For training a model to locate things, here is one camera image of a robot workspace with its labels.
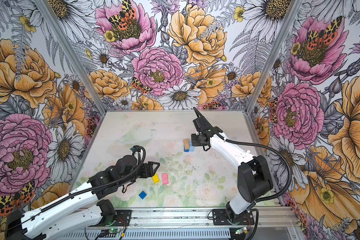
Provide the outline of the yellow rectangular wood block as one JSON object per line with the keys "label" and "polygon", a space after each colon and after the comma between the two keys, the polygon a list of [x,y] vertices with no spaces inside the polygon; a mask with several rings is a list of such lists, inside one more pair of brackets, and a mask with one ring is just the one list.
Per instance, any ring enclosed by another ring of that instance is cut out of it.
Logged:
{"label": "yellow rectangular wood block", "polygon": [[159,176],[158,176],[157,173],[155,173],[155,174],[153,175],[152,180],[153,180],[153,183],[154,183],[154,184],[159,183],[160,179],[159,179]]}

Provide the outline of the pink rectangular wood block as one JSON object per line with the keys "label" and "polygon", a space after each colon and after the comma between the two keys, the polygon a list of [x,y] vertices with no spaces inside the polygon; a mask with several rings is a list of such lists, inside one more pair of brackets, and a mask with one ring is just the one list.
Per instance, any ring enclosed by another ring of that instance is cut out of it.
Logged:
{"label": "pink rectangular wood block", "polygon": [[163,182],[163,185],[168,185],[169,184],[169,178],[168,178],[167,173],[162,174],[162,182]]}

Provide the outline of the natural wood rectangular block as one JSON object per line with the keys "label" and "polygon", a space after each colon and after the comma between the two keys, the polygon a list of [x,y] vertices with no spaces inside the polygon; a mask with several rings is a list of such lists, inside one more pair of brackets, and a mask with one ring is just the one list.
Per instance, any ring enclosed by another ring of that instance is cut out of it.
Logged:
{"label": "natural wood rectangular block", "polygon": [[184,139],[184,150],[190,149],[190,143],[188,139]]}

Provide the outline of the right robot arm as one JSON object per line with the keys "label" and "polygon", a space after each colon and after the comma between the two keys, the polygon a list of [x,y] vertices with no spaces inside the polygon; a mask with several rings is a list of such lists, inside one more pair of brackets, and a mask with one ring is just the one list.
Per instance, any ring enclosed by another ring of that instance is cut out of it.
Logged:
{"label": "right robot arm", "polygon": [[244,214],[249,213],[258,199],[273,189],[273,181],[267,160],[250,151],[244,151],[230,140],[218,127],[210,126],[203,117],[193,120],[196,129],[191,134],[192,145],[203,147],[204,151],[218,151],[237,168],[237,195],[226,205],[226,216],[230,223],[238,223]]}

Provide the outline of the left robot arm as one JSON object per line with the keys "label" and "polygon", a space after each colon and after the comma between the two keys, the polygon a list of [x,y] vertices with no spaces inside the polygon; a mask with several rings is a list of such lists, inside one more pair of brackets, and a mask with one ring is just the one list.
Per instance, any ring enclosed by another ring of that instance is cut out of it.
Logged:
{"label": "left robot arm", "polygon": [[115,165],[96,173],[87,182],[47,205],[7,217],[6,240],[53,240],[86,227],[126,225],[105,197],[125,191],[137,179],[153,177],[160,163],[145,162],[144,155],[126,155]]}

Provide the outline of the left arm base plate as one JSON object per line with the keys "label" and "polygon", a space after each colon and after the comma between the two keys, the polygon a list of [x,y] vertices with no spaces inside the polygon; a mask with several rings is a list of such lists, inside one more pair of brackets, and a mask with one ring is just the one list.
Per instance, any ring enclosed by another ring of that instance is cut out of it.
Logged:
{"label": "left arm base plate", "polygon": [[113,210],[106,213],[98,226],[101,227],[128,227],[130,225],[131,210]]}

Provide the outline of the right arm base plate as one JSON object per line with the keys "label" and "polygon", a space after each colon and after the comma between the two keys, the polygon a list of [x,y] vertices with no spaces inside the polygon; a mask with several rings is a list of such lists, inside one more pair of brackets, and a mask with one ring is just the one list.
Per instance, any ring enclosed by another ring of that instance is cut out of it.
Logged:
{"label": "right arm base plate", "polygon": [[241,214],[235,214],[230,209],[212,209],[212,220],[215,226],[249,226],[255,224],[252,213],[244,211]]}

